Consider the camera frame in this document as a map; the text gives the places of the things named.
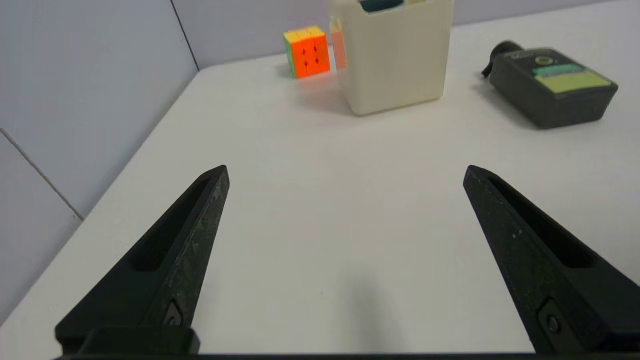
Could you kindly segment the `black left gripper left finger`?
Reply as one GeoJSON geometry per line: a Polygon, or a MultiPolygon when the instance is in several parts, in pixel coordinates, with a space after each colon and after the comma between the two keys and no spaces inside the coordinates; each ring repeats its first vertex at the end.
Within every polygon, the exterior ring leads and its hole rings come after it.
{"type": "Polygon", "coordinates": [[[230,189],[202,173],[55,326],[64,356],[187,356],[195,310],[230,189]]]}

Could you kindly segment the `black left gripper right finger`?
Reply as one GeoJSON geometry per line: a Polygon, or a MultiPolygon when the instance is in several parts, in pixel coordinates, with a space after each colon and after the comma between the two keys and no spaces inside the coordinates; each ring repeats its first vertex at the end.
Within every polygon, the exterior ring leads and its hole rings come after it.
{"type": "Polygon", "coordinates": [[[640,289],[497,174],[462,186],[535,353],[638,355],[640,289]]]}

